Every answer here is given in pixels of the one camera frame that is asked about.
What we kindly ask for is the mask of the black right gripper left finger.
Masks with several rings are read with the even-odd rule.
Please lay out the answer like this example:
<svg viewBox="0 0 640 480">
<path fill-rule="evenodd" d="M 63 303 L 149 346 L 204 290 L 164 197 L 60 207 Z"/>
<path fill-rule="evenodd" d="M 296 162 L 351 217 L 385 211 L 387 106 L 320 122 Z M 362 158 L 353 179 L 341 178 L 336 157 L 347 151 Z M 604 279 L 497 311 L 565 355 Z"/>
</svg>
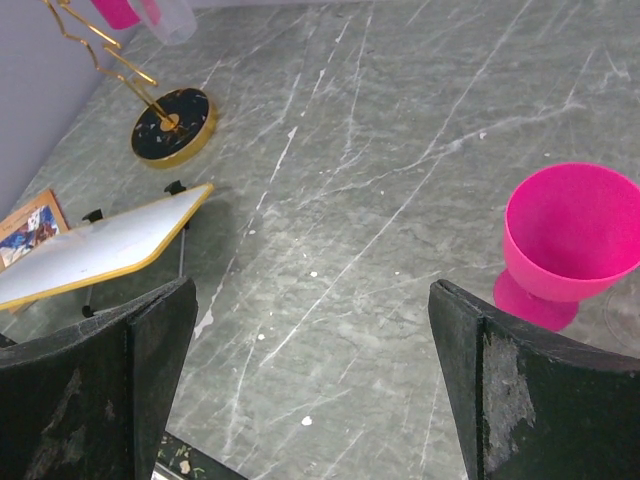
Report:
<svg viewBox="0 0 640 480">
<path fill-rule="evenodd" d="M 3 348 L 2 478 L 150 478 L 197 312 L 182 277 Z"/>
</svg>

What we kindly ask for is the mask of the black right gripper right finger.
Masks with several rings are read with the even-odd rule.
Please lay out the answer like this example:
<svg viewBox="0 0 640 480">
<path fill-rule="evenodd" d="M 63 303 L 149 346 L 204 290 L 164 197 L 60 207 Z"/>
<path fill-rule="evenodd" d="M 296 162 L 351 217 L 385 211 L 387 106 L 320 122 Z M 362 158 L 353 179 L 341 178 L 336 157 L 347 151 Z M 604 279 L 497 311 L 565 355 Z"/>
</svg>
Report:
<svg viewBox="0 0 640 480">
<path fill-rule="evenodd" d="M 470 479 L 636 479 L 639 361 L 447 281 L 428 314 Z"/>
</svg>

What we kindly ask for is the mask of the magenta wine glass front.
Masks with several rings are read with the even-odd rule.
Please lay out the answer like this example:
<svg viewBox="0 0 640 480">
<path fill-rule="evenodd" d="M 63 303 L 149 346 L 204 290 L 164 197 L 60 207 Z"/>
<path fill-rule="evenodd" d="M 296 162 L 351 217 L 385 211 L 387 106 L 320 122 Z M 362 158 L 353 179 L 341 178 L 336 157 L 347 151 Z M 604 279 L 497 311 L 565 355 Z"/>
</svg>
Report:
<svg viewBox="0 0 640 480">
<path fill-rule="evenodd" d="M 551 331 L 582 301 L 639 266 L 639 186 L 597 164 L 562 163 L 527 177 L 504 214 L 497 308 Z"/>
</svg>

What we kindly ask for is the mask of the magenta wine glass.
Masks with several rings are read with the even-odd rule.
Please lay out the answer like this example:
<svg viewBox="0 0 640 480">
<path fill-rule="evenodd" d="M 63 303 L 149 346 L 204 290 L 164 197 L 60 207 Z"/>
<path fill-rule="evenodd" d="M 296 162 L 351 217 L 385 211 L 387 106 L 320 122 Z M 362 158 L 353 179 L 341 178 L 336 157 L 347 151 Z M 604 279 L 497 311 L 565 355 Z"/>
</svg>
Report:
<svg viewBox="0 0 640 480">
<path fill-rule="evenodd" d="M 161 18 L 161 10 L 154 0 L 91 0 L 109 26 L 116 30 L 124 30 L 142 21 L 149 20 L 157 25 Z"/>
<path fill-rule="evenodd" d="M 504 214 L 497 308 L 551 331 L 582 301 L 639 266 L 639 186 L 597 164 L 562 163 L 527 177 Z"/>
</svg>

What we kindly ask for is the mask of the clear wine glass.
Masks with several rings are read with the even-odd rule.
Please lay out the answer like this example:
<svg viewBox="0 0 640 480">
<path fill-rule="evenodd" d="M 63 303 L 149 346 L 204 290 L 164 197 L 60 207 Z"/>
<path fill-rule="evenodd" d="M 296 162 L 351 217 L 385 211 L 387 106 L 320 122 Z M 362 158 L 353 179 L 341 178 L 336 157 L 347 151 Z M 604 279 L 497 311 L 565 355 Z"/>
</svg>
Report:
<svg viewBox="0 0 640 480">
<path fill-rule="evenodd" d="M 197 29 L 192 8 L 183 0 L 128 0 L 141 22 L 164 45 L 185 43 Z"/>
</svg>

